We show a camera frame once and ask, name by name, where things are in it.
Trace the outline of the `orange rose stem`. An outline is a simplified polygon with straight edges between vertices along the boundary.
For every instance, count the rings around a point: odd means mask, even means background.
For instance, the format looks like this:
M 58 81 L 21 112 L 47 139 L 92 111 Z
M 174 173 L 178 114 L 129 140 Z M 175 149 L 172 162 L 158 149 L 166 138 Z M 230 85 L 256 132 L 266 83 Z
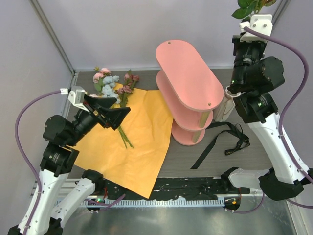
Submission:
M 237 0 L 238 9 L 232 13 L 235 19 L 248 19 L 253 14 L 260 13 L 263 7 L 270 7 L 274 5 L 277 0 Z

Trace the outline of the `orange flower bouquet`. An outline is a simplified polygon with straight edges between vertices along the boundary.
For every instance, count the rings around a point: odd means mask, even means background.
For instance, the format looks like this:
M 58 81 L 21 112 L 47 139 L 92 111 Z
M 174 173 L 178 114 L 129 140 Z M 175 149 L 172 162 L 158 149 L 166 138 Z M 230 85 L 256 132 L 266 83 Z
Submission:
M 76 145 L 75 165 L 149 198 L 169 148 L 173 117 L 159 90 L 134 89 L 128 106 L 121 127 L 132 146 L 125 147 L 117 130 L 96 125 Z

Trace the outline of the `black ribbon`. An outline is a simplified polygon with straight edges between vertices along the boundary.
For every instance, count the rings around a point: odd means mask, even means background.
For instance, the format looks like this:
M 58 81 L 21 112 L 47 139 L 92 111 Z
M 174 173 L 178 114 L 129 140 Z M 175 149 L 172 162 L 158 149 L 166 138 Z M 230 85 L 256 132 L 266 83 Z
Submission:
M 194 164 L 190 167 L 191 170 L 198 169 L 203 161 L 206 159 L 206 157 L 211 153 L 211 151 L 214 149 L 216 144 L 218 144 L 218 147 L 222 145 L 222 139 L 221 137 L 225 137 L 226 134 L 231 135 L 234 137 L 237 141 L 233 144 L 233 147 L 224 148 L 224 155 L 229 156 L 237 151 L 243 150 L 250 146 L 250 139 L 249 136 L 247 136 L 244 133 L 244 130 L 241 126 L 241 124 L 236 123 L 232 124 L 227 121 L 223 122 L 214 122 L 210 124 L 206 130 L 214 129 L 218 127 L 226 126 L 225 129 L 223 129 L 221 132 L 219 132 L 212 141 L 208 144 L 208 146 L 204 149 L 204 151 L 200 154 L 200 156 L 197 158 L 197 160 L 194 162 Z

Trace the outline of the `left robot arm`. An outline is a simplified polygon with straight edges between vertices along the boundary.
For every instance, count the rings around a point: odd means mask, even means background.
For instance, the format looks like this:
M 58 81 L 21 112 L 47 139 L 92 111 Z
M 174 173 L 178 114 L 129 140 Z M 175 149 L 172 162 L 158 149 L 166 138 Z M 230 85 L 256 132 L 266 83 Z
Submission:
M 54 205 L 79 155 L 74 146 L 97 124 L 116 130 L 131 109 L 113 108 L 116 98 L 92 97 L 84 91 L 69 92 L 68 100 L 79 111 L 73 122 L 60 115 L 46 121 L 43 138 L 48 145 L 40 171 L 35 172 L 37 187 L 23 220 L 9 229 L 10 235 L 60 235 L 81 203 L 103 192 L 103 174 L 88 169 L 61 203 Z

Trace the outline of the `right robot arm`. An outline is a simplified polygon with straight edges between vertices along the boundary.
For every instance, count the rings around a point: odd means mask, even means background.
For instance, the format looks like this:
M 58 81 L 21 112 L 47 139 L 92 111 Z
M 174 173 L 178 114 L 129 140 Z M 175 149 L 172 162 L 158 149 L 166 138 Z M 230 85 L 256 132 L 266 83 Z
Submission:
M 282 61 L 263 56 L 266 43 L 244 42 L 233 36 L 235 56 L 232 78 L 228 90 L 239 94 L 234 98 L 235 108 L 265 149 L 272 168 L 244 170 L 233 167 L 223 175 L 221 188 L 233 193 L 237 188 L 262 190 L 275 201 L 295 198 L 309 183 L 305 174 L 312 176 L 297 154 L 283 128 L 279 128 L 278 108 L 269 94 L 284 82 Z

